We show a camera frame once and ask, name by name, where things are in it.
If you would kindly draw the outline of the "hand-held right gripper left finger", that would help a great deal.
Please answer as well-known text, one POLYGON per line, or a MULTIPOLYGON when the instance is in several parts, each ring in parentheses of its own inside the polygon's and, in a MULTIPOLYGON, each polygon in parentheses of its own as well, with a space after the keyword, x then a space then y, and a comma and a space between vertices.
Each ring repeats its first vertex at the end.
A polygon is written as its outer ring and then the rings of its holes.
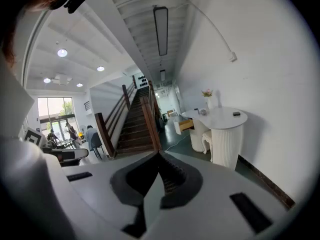
POLYGON ((103 222, 129 237, 140 239, 160 214, 160 175, 155 166, 146 161, 152 154, 152 151, 146 151, 107 162, 68 166, 62 170, 66 176, 90 173, 85 178, 71 181, 76 193, 103 222), (121 180, 142 191, 142 204, 132 206, 121 202, 112 182, 117 171, 137 162, 143 162, 142 169, 121 180))

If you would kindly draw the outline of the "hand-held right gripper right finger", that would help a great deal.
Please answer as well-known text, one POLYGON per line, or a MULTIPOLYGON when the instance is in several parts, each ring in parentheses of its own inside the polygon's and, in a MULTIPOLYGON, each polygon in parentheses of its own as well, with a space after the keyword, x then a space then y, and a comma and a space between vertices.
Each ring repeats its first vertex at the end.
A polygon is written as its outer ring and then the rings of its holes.
POLYGON ((171 152, 173 157, 195 167, 203 178, 202 187, 187 205, 151 209, 156 192, 163 186, 157 180, 146 198, 146 210, 154 217, 147 217, 147 230, 143 240, 248 240, 255 236, 230 196, 246 194, 271 220, 279 223, 288 214, 288 209, 274 195, 238 172, 198 158, 171 152))

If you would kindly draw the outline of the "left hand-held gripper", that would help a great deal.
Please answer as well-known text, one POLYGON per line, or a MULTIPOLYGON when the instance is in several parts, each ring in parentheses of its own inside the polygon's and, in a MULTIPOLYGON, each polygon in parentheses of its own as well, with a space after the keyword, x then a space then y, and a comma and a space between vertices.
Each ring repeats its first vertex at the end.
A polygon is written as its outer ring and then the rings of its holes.
POLYGON ((56 157, 61 167, 79 166, 80 160, 89 155, 89 151, 85 148, 54 149, 50 147, 44 147, 45 136, 29 127, 24 134, 23 140, 35 144, 45 154, 56 157))

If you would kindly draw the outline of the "wooden storage box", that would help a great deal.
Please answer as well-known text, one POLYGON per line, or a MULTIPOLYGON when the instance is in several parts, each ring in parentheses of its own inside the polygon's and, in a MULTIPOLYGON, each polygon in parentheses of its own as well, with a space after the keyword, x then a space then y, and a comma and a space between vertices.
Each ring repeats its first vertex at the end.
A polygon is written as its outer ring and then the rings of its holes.
POLYGON ((191 118, 177 115, 173 120, 175 131, 178 135, 181 135, 183 131, 194 129, 194 123, 191 118))

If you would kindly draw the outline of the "dark work table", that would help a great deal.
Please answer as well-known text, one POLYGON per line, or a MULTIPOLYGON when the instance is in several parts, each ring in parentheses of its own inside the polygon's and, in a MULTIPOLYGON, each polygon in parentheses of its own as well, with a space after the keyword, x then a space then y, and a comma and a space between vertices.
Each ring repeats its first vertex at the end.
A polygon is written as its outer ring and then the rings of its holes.
POLYGON ((74 149, 73 141, 71 139, 59 142, 56 145, 57 149, 74 149))

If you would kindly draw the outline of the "glass entrance window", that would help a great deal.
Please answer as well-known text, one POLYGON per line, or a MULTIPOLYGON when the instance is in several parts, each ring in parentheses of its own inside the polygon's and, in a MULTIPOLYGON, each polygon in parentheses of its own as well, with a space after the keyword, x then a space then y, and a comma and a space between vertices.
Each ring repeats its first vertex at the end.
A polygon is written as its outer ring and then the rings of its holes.
POLYGON ((69 140, 69 123, 75 130, 78 125, 71 97, 41 97, 37 99, 41 132, 47 137, 53 130, 60 141, 69 140))

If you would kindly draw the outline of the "dark wooden baseboard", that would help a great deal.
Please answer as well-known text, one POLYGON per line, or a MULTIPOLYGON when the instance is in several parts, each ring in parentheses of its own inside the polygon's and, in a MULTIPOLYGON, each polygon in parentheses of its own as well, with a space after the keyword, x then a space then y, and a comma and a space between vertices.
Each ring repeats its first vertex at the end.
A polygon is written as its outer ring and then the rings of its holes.
POLYGON ((249 170, 262 183, 268 191, 278 198, 288 209, 291 209, 296 203, 289 197, 280 187, 278 187, 272 180, 264 175, 260 170, 253 166, 242 156, 238 156, 238 161, 241 162, 247 170, 249 170))

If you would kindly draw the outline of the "dark wooden staircase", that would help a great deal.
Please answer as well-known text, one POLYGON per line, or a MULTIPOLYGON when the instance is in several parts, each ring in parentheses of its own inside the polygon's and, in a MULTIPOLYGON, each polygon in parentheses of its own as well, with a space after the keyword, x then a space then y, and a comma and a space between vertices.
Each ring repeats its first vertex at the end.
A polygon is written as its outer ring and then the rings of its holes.
POLYGON ((137 89, 136 76, 124 76, 92 87, 92 113, 110 159, 161 150, 160 109, 153 84, 137 89))

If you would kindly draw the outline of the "person's grey hoodie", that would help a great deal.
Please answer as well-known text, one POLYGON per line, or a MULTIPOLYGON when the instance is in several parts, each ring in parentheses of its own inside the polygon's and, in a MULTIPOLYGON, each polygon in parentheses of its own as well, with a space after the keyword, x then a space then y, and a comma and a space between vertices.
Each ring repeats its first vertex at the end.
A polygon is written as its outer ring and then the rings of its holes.
POLYGON ((18 138, 32 103, 0 55, 0 239, 76 240, 42 151, 18 138))

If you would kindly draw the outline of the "white stool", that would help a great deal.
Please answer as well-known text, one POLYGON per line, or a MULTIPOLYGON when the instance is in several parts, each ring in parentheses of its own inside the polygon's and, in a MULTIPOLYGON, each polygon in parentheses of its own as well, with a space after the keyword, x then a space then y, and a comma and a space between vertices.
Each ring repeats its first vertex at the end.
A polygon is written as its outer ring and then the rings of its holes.
POLYGON ((210 130, 204 132, 202 134, 202 146, 203 146, 203 153, 206 154, 208 150, 210 150, 210 162, 213 162, 213 143, 212 143, 212 132, 210 130))

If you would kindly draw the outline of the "white ceiling air vent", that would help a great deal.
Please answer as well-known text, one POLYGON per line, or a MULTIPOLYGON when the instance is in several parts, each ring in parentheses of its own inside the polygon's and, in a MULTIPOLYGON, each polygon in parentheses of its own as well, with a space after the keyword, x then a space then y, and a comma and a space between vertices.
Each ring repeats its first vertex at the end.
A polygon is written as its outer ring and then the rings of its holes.
POLYGON ((72 81, 72 78, 65 74, 56 74, 54 78, 51 79, 51 82, 60 86, 67 86, 72 81))

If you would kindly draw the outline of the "white door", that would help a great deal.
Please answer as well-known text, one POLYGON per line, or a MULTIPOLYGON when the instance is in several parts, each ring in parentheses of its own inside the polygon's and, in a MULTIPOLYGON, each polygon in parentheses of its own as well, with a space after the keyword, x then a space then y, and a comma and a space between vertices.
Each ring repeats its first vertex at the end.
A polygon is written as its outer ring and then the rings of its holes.
POLYGON ((182 104, 182 98, 181 98, 179 87, 177 85, 175 85, 174 89, 175 89, 175 93, 176 93, 176 97, 177 97, 177 103, 179 106, 179 112, 182 113, 183 112, 183 104, 182 104))

